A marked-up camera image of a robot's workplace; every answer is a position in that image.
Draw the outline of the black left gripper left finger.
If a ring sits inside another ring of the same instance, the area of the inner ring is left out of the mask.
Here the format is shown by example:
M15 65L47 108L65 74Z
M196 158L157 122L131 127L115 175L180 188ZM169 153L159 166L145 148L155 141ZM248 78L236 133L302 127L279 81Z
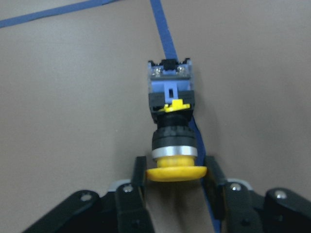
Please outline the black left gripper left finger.
M102 197L91 190L74 192L25 232L155 232L145 201L146 168L146 157L136 157L131 179L113 182Z

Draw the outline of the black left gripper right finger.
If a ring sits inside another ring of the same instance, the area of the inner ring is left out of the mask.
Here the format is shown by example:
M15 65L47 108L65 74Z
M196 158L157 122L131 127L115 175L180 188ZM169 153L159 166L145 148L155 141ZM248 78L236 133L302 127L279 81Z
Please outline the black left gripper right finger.
M213 156L206 156L202 179L216 233L309 233L311 202L300 194L276 187L260 195L240 179L227 178Z

